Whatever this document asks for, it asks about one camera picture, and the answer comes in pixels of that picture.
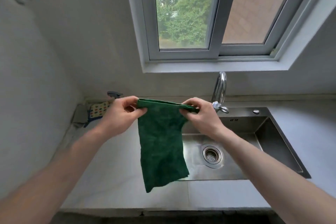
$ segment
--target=hand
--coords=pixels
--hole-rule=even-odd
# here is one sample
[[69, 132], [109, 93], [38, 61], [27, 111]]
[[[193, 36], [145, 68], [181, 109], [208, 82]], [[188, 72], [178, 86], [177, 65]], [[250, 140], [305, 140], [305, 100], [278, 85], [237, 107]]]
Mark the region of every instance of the hand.
[[135, 96], [114, 100], [94, 128], [103, 141], [124, 133], [136, 119], [147, 112], [147, 108], [136, 109], [137, 101]]
[[180, 109], [180, 113], [190, 120], [202, 134], [216, 139], [217, 132], [225, 128], [210, 102], [200, 98], [191, 98], [183, 102], [183, 104], [192, 105], [199, 109], [198, 114], [191, 113], [185, 109]]

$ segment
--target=white countertop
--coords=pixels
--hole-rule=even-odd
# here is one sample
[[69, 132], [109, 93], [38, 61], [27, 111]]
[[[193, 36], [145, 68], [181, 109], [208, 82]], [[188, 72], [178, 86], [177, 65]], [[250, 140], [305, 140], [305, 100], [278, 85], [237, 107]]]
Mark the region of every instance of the white countertop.
[[[227, 102], [227, 107], [268, 107], [310, 173], [336, 197], [336, 101]], [[76, 131], [80, 137], [86, 129]], [[269, 204], [249, 180], [176, 181], [146, 193], [137, 122], [107, 141], [62, 209], [228, 210]]]

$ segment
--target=window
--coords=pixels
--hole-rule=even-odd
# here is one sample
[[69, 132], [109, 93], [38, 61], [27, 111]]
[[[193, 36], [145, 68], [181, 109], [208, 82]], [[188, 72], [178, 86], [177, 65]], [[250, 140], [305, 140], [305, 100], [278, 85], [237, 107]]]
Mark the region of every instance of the window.
[[142, 0], [149, 60], [274, 57], [302, 0]]

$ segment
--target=sink drain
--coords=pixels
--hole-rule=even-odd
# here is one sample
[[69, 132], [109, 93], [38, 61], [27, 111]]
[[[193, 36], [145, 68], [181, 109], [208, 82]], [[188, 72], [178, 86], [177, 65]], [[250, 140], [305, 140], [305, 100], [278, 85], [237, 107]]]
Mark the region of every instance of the sink drain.
[[203, 157], [206, 160], [206, 162], [210, 164], [217, 164], [222, 159], [220, 151], [213, 146], [207, 146], [204, 148]]

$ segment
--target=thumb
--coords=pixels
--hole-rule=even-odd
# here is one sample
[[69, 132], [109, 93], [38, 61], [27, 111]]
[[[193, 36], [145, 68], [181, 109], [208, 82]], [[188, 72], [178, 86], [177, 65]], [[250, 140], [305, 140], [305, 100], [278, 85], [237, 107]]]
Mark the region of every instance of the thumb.
[[147, 112], [147, 108], [140, 108], [136, 109], [130, 114], [132, 115], [133, 119], [138, 119], [139, 117], [143, 116]]
[[186, 109], [180, 109], [180, 113], [186, 117], [188, 120], [192, 120], [193, 117], [196, 115], [196, 114], [193, 114], [191, 112], [189, 112], [188, 110]]

